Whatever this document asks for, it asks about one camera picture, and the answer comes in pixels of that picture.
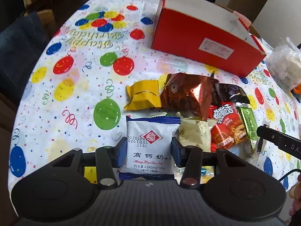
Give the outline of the person's hand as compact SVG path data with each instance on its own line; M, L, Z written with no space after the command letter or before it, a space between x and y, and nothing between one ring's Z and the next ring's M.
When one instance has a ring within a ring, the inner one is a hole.
M289 196L293 199L292 208L289 211L289 215L293 216L301 208L301 174L297 177L297 183L292 186L289 191Z

